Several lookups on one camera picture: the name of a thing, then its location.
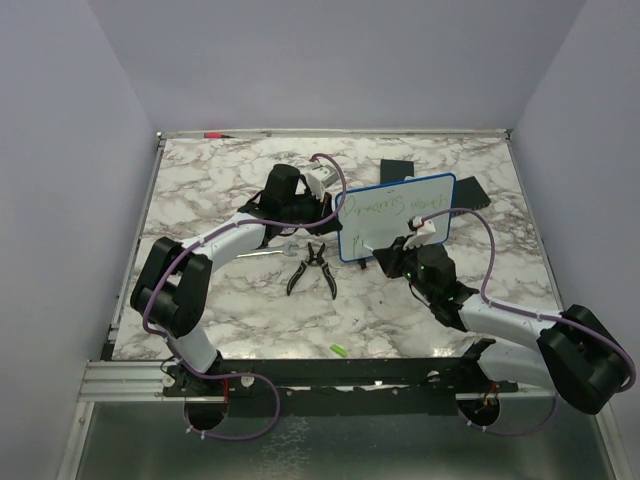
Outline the black network switch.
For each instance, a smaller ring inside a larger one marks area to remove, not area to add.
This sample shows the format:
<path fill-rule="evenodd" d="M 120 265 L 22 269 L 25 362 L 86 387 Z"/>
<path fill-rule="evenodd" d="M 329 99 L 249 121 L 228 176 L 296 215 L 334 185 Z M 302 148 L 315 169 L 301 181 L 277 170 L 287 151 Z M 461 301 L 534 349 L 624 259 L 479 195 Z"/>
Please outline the black network switch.
<path fill-rule="evenodd" d="M 491 199 L 475 176 L 459 179 L 456 182 L 454 208 L 479 210 L 490 204 Z"/>

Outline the green marker cap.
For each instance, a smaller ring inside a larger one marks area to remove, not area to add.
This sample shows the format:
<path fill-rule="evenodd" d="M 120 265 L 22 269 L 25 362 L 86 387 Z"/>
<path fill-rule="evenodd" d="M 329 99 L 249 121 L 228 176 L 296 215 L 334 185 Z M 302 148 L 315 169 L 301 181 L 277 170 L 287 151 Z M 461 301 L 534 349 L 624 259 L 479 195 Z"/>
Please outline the green marker cap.
<path fill-rule="evenodd" d="M 337 344 L 331 345 L 330 350 L 343 358 L 346 358 L 348 356 L 347 351 Z"/>

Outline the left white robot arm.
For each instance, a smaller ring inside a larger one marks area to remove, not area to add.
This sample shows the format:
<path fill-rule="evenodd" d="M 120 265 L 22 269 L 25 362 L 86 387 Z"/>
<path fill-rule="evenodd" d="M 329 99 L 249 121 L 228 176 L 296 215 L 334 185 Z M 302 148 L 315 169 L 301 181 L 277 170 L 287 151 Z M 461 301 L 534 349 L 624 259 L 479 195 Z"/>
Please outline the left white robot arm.
<path fill-rule="evenodd" d="M 200 325 L 211 275 L 288 230 L 313 236 L 340 231 L 328 192 L 336 183 L 346 186 L 336 165 L 320 164 L 302 173 L 277 164 L 264 188 L 221 226 L 182 241 L 161 237 L 152 245 L 130 305 L 142 316 L 144 330 L 161 337 L 187 366 L 186 382 L 195 392 L 210 394 L 221 380 L 221 353 Z"/>

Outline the black flat box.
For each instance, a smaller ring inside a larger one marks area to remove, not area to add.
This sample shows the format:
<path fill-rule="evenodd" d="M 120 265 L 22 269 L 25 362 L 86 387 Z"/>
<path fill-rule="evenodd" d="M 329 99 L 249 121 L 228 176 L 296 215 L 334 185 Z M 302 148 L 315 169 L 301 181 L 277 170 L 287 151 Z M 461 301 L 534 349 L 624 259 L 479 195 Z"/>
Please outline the black flat box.
<path fill-rule="evenodd" d="M 403 182 L 415 176 L 413 161 L 381 159 L 379 169 L 379 183 L 381 185 Z"/>

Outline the red marker on rail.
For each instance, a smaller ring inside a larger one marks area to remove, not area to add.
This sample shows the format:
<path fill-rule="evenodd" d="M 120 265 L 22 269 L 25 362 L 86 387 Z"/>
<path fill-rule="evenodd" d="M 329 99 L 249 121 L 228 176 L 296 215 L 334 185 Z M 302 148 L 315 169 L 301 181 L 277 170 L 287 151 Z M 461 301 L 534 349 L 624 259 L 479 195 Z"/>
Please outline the red marker on rail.
<path fill-rule="evenodd" d="M 204 139 L 232 139 L 234 138 L 232 135 L 224 134 L 220 132 L 205 132 L 203 134 Z"/>

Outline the silver open end wrench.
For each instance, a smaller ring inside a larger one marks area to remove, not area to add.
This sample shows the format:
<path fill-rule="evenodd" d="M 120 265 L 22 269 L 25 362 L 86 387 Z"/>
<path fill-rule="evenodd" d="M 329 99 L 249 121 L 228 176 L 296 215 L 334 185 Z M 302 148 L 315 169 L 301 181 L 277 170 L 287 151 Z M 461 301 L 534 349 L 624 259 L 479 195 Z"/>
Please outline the silver open end wrench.
<path fill-rule="evenodd" d="M 294 242 L 286 242 L 278 246 L 264 247 L 251 252 L 239 254 L 238 258 L 251 258 L 267 255 L 284 255 L 286 257 L 295 257 L 299 246 Z"/>

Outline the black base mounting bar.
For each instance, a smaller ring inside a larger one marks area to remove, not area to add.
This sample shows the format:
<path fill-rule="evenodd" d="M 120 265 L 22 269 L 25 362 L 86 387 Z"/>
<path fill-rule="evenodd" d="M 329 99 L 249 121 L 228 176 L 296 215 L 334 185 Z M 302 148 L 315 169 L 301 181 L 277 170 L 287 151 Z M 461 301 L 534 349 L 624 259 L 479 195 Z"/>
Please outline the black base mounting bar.
<path fill-rule="evenodd" d="M 457 413 L 458 395 L 476 400 L 492 386 L 478 363 L 468 357 L 413 359 L 231 360 L 219 365 L 229 377 L 196 377 L 182 367 L 168 369 L 174 381 L 166 398 L 228 406 L 235 416 L 270 416 L 278 390 L 282 416 L 367 416 Z"/>

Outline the blue framed whiteboard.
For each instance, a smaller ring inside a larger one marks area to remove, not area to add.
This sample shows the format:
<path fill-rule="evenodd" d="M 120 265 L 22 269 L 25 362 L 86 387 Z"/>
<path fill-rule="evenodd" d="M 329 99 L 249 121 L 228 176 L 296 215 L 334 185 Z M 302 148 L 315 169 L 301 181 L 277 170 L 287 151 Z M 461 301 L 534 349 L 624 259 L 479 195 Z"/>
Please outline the blue framed whiteboard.
<path fill-rule="evenodd" d="M 343 226 L 338 232 L 340 260 L 370 257 L 372 252 L 362 242 L 374 249 L 389 247 L 397 237 L 411 233 L 408 222 L 416 216 L 432 217 L 436 233 L 428 243 L 446 241 L 455 187 L 455 175 L 442 173 L 337 194 L 335 206 Z"/>

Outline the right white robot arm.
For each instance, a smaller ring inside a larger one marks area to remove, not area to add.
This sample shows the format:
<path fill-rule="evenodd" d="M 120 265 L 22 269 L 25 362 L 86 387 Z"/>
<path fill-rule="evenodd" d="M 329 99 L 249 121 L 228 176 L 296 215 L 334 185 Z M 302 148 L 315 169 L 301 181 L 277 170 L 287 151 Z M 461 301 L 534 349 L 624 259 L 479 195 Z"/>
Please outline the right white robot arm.
<path fill-rule="evenodd" d="M 596 414 L 632 387 L 632 360 L 586 307 L 561 312 L 528 310 L 489 299 L 464 285 L 441 245 L 404 248 L 404 238 L 373 252 L 384 274 L 403 278 L 443 326 L 488 334 L 495 343 L 459 367 L 461 383 L 481 391 L 493 381 L 554 390 L 566 403 Z"/>

